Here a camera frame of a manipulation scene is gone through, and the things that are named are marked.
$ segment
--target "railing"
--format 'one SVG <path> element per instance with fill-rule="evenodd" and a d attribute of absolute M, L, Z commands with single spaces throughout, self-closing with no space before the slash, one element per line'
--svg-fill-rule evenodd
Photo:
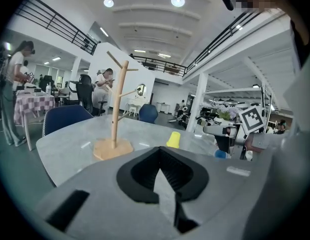
<path fill-rule="evenodd" d="M 168 73 L 180 77 L 183 77 L 186 72 L 185 66 L 176 63 L 141 56 L 133 56 L 133 58 L 149 70 L 161 71 L 163 73 Z"/>
<path fill-rule="evenodd" d="M 209 54 L 219 47 L 223 42 L 233 36 L 237 31 L 241 30 L 246 24 L 252 21 L 260 13 L 244 12 L 238 16 L 227 28 L 225 28 L 198 56 L 192 61 L 186 69 L 185 74 L 197 66 L 199 62 L 205 59 Z"/>
<path fill-rule="evenodd" d="M 91 55 L 94 54 L 97 42 L 41 0 L 24 0 L 15 14 L 56 33 Z"/>

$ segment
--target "checkered tablecloth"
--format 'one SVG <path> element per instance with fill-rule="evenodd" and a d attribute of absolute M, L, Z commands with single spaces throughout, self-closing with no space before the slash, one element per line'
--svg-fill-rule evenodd
<path fill-rule="evenodd" d="M 55 98 L 52 95 L 18 96 L 15 106 L 15 123 L 21 125 L 25 114 L 50 110 L 54 107 L 54 103 Z"/>

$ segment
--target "floor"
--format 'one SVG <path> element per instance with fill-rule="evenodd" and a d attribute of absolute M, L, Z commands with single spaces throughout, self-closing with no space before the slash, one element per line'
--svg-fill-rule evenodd
<path fill-rule="evenodd" d="M 133 117 L 133 115 L 128 116 L 128 118 L 137 120 L 137 117 Z M 169 123 L 168 120 L 172 118 L 172 115 L 159 113 L 155 123 L 185 130 L 177 122 Z M 0 176 L 2 181 L 11 187 L 11 194 L 29 208 L 34 208 L 38 201 L 54 187 L 46 174 L 36 149 L 36 142 L 42 137 L 42 127 L 42 123 L 29 125 L 33 147 L 33 150 L 29 151 L 27 144 L 20 147 L 7 145 L 0 121 Z M 18 132 L 21 136 L 25 135 L 21 126 L 18 126 Z"/>
<path fill-rule="evenodd" d="M 112 115 L 113 110 L 112 108 L 108 109 L 108 114 Z M 130 116 L 126 116 L 127 118 L 130 119 L 135 119 L 137 120 L 138 115 L 133 116 L 133 114 L 131 114 Z M 168 122 L 168 120 L 173 119 L 173 116 L 171 114 L 165 114 L 165 113 L 158 113 L 158 118 L 155 120 L 155 124 L 159 125 L 159 126 L 166 126 L 166 127 L 170 127 L 173 129 L 178 129 L 178 130 L 186 130 L 183 126 L 179 125 L 178 122 Z"/>

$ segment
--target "wooden mug tree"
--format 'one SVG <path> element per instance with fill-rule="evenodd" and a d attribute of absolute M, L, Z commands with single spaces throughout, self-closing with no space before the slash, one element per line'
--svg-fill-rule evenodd
<path fill-rule="evenodd" d="M 122 94 L 126 72 L 137 71 L 138 69 L 128 69 L 129 62 L 127 60 L 124 61 L 123 65 L 121 65 L 109 51 L 107 52 L 107 54 L 120 67 L 120 73 L 119 73 L 119 82 L 118 82 L 116 91 L 113 91 L 107 85 L 108 90 L 115 95 L 114 96 L 115 101 L 114 101 L 114 107 L 113 107 L 111 138 L 101 139 L 95 144 L 94 156 L 100 160 L 107 160 L 107 159 L 111 159 L 114 157 L 118 157 L 118 156 L 130 153 L 134 150 L 128 140 L 117 139 L 117 128 L 118 128 L 118 121 L 120 121 L 122 118 L 124 118 L 126 115 L 129 114 L 129 112 L 126 112 L 124 115 L 118 117 L 121 97 L 128 95 L 128 94 L 132 94 L 136 91 L 136 90 L 132 90 L 130 92 Z"/>

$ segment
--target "yellow cup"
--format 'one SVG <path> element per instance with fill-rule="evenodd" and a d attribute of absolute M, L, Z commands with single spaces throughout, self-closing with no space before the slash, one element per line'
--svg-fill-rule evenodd
<path fill-rule="evenodd" d="M 179 148 L 180 133 L 173 131 L 166 145 L 171 148 Z"/>

